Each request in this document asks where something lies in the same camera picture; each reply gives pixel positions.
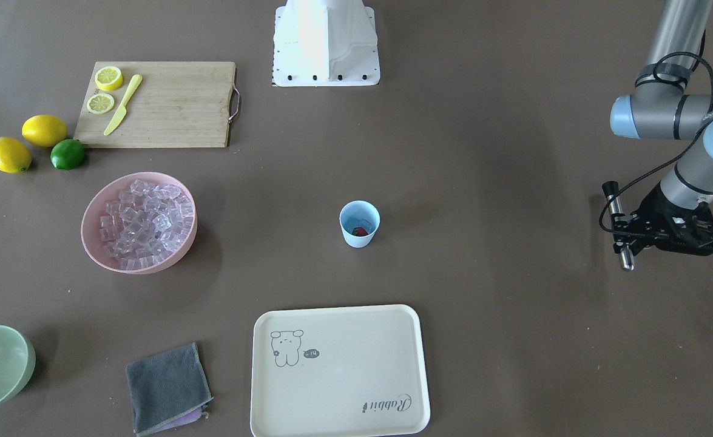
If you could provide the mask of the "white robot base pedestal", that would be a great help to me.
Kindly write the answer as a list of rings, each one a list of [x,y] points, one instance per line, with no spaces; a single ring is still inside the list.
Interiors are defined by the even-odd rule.
[[[362,1],[287,1],[275,10],[271,83],[375,86],[381,80],[375,11]]]

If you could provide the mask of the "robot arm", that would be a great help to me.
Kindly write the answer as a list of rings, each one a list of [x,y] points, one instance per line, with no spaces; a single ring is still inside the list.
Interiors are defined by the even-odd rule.
[[[632,270],[642,249],[695,256],[713,254],[713,72],[706,96],[687,94],[703,59],[711,1],[667,1],[649,55],[635,80],[634,92],[612,105],[610,127],[626,138],[687,140],[689,146],[664,164],[669,172],[640,206],[624,213],[623,189],[607,181],[603,213],[611,225],[612,249],[625,270]]]

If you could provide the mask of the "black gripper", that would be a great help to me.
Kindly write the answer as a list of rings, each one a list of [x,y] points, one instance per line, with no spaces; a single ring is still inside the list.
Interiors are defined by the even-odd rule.
[[[647,235],[638,239],[640,249],[655,246],[680,254],[713,254],[713,214],[706,202],[694,209],[678,207],[656,185],[638,208],[638,226]]]

